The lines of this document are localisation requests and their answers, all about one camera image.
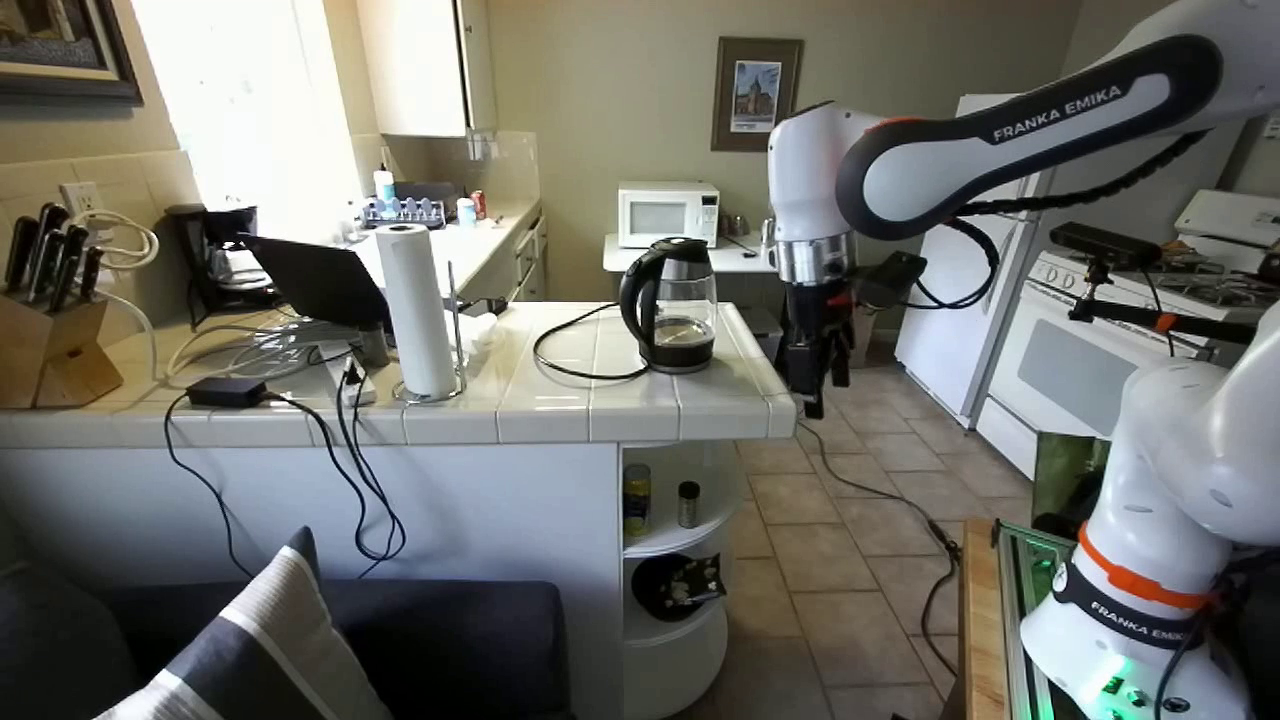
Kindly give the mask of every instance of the tile floor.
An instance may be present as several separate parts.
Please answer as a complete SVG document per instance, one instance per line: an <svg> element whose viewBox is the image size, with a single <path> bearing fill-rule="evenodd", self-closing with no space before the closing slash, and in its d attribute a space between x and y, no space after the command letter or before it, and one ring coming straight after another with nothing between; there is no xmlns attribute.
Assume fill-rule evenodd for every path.
<svg viewBox="0 0 1280 720"><path fill-rule="evenodd" d="M1030 484L893 366L854 370L806 427L840 475L916 501L957 541L962 516L1029 526ZM928 530L833 481L802 427L739 444L739 461L728 660L678 720L936 720L952 675L923 647L919 607L948 561ZM957 660L957 581L931 631Z"/></svg>

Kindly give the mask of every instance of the pillow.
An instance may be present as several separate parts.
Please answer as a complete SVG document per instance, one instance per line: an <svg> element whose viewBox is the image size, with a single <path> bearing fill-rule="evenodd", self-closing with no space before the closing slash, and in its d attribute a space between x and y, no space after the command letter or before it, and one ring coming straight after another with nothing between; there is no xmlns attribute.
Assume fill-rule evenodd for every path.
<svg viewBox="0 0 1280 720"><path fill-rule="evenodd" d="M313 556L316 541L305 530L153 685L106 708L102 720L387 720L355 653L330 630Z"/></svg>
<svg viewBox="0 0 1280 720"><path fill-rule="evenodd" d="M124 694L116 615L44 570L0 570L0 717L91 717Z"/></svg>

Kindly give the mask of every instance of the robotic arm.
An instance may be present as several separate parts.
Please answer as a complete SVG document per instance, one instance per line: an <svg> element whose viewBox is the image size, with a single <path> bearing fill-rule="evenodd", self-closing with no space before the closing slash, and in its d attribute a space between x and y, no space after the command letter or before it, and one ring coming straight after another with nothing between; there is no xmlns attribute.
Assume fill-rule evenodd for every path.
<svg viewBox="0 0 1280 720"><path fill-rule="evenodd" d="M1152 132L1280 107L1280 0L1174 0L1058 84L958 120L806 107L773 132L777 262L790 287L780 373L818 417L846 335L846 232L902 240L973 195ZM1225 373L1171 360L1122 387L1095 512L1025 653L1091 720L1242 720L1246 694L1199 640L1233 552L1280 546L1280 305Z"/></svg>
<svg viewBox="0 0 1280 720"><path fill-rule="evenodd" d="M790 287L777 357L806 417L826 373L842 384L846 232L906 240L962 216L1010 178L1152 132L1202 132L1280 103L1277 0L1174 0L1100 63L957 120L806 107L767 142L777 263Z"/></svg>

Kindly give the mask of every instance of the black kettle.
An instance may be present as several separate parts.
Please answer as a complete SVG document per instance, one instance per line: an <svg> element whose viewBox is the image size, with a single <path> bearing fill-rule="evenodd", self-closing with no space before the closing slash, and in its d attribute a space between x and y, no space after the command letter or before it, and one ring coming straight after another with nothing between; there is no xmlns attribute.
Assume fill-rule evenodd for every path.
<svg viewBox="0 0 1280 720"><path fill-rule="evenodd" d="M618 318L652 370L710 366L710 301L715 278L703 240L669 236L627 267L618 286Z"/></svg>

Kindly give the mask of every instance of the couch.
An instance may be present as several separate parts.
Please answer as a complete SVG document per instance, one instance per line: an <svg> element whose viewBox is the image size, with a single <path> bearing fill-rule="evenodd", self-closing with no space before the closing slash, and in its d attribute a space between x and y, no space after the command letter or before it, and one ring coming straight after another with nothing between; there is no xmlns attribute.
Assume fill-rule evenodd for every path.
<svg viewBox="0 0 1280 720"><path fill-rule="evenodd" d="M572 717L569 647L560 593L540 581L321 581L305 564L298 590L316 600L325 631L342 643L359 685L372 685L387 717ZM124 701L155 688L155 671L189 680L190 657L233 657L234 675L244 657L210 647L215 625L240 607L262 581L251 583L170 583L84 593L70 581L27 564L0 564L0 708L23 720L94 717L116 706L116 717L155 717ZM294 625L309 615L298 596L272 604L259 630ZM259 697L256 675L240 680L234 701Z"/></svg>

